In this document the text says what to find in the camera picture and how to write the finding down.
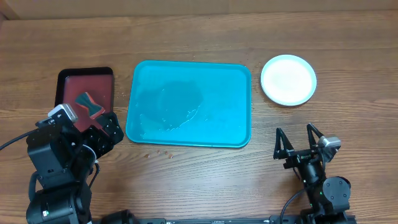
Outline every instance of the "wood grain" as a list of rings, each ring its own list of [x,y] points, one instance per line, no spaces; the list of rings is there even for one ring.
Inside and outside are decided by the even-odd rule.
[[[0,12],[1,2],[21,19],[398,9],[396,0],[0,0]]]
[[[19,16],[14,12],[6,0],[0,0],[0,13],[7,19],[19,19]]]
[[[295,148],[304,149],[305,125],[312,122],[343,141],[327,175],[351,181],[348,213],[359,223],[397,223],[397,21],[397,11],[4,21],[0,142],[44,118],[64,68],[111,67],[114,109],[124,128],[139,62],[241,63],[252,72],[250,143],[232,150],[134,144],[126,138],[100,159],[94,217],[125,208],[140,218],[278,214],[302,186],[283,161],[272,159],[275,129],[283,128]],[[317,73],[317,90],[302,106],[277,106],[261,90],[262,66],[280,54],[305,58]],[[24,141],[0,153],[0,222],[25,222],[33,171]],[[301,197],[287,213],[307,207]]]
[[[2,22],[5,21],[5,20],[6,20],[6,18],[5,18],[4,15],[1,14],[1,12],[0,12],[0,28],[1,28]]]

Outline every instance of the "white plate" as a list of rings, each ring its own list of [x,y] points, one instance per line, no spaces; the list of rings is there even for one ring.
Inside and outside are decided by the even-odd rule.
[[[311,65],[294,55],[269,60],[261,72],[261,87],[275,103],[296,106],[308,101],[317,87]]]

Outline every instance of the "turquoise plastic tray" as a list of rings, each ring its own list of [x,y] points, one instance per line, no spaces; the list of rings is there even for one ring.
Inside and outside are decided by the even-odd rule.
[[[243,65],[141,62],[126,134],[134,142],[243,147],[251,137],[251,74]]]

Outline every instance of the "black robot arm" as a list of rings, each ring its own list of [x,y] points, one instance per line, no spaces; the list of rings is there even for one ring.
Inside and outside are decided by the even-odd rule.
[[[304,186],[304,190],[299,193],[306,191],[310,201],[311,208],[302,210],[296,223],[356,223],[345,214],[349,209],[350,182],[343,177],[327,178],[325,174],[326,163],[338,152],[341,141],[336,136],[324,136],[311,123],[307,125],[307,132],[310,148],[295,151],[284,132],[280,128],[276,130],[274,159],[285,159],[285,169],[298,169]],[[313,133],[318,136],[318,142],[315,141]],[[288,203],[280,215],[280,224],[283,223],[287,205]]]
[[[112,150],[124,134],[113,112],[96,118],[101,129],[90,126],[83,133],[73,125],[77,119],[70,105],[58,105],[48,118],[36,123],[38,129],[26,139],[28,155],[37,170],[29,184],[28,223],[91,221],[87,177],[96,160]],[[36,180],[43,187],[37,192]]]

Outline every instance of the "black cable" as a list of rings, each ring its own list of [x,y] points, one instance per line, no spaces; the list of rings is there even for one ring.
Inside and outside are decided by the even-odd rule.
[[[296,197],[298,197],[300,194],[304,193],[304,192],[307,191],[309,188],[313,187],[314,184],[308,185],[306,188],[301,189],[300,191],[298,191],[296,194],[294,194],[293,197],[291,197],[291,198],[286,202],[285,206],[283,207],[282,211],[280,212],[280,220],[279,220],[279,223],[280,223],[280,224],[283,224],[283,222],[284,222],[284,213],[285,213],[285,210],[286,210],[287,206],[288,206]]]
[[[294,174],[296,175],[296,177],[298,178],[298,180],[301,180],[301,178],[300,178],[299,174],[297,173],[295,167],[293,167],[293,172],[294,172]]]
[[[303,192],[306,192],[308,189],[312,188],[313,186],[317,185],[317,184],[319,183],[319,181],[321,181],[321,180],[324,178],[324,176],[326,176],[326,174],[325,174],[325,169],[326,169],[325,158],[323,157],[323,154],[322,154],[321,152],[319,153],[319,155],[320,155],[321,160],[322,160],[323,175],[322,175],[321,177],[319,177],[319,179],[318,179],[317,181],[315,181],[313,184],[308,185],[307,187],[305,187],[305,188],[301,189],[300,191],[298,191],[295,195],[293,195],[293,197],[291,197],[291,198],[286,202],[285,206],[283,207],[283,209],[282,209],[282,211],[281,211],[281,213],[280,213],[280,220],[279,220],[280,222],[279,222],[279,224],[283,224],[283,222],[284,222],[284,214],[285,214],[285,210],[286,210],[287,206],[288,206],[296,197],[298,197],[298,196],[299,196],[300,194],[302,194]],[[299,176],[298,176],[296,170],[294,169],[294,167],[293,167],[293,171],[294,171],[294,173],[296,174],[296,176],[297,176],[297,178],[298,178]]]
[[[95,174],[94,174],[94,177],[93,177],[93,179],[91,180],[91,182],[90,182],[90,184],[89,184],[89,188],[91,188],[91,186],[93,185],[93,183],[94,183],[94,180],[95,180],[95,177],[97,177],[97,175],[98,175],[98,173],[100,172],[100,165],[98,164],[98,163],[94,163],[94,165],[95,165]]]
[[[4,149],[5,147],[11,145],[12,143],[14,143],[14,142],[16,142],[16,141],[18,141],[18,140],[21,140],[21,139],[23,139],[24,137],[26,137],[26,136],[32,134],[32,133],[35,132],[36,130],[37,130],[37,129],[31,130],[31,131],[29,131],[29,132],[26,132],[25,134],[22,134],[22,135],[20,135],[20,136],[18,136],[18,137],[16,137],[16,138],[14,138],[14,139],[12,139],[12,140],[10,140],[10,141],[4,143],[2,146],[0,146],[0,151],[1,151],[2,149]]]
[[[35,171],[31,177],[30,177],[30,181],[29,181],[29,191],[28,191],[28,196],[29,196],[29,200],[33,201],[33,198],[35,197],[35,193],[36,193],[36,180],[37,177],[39,176],[39,174],[37,173],[37,171]]]

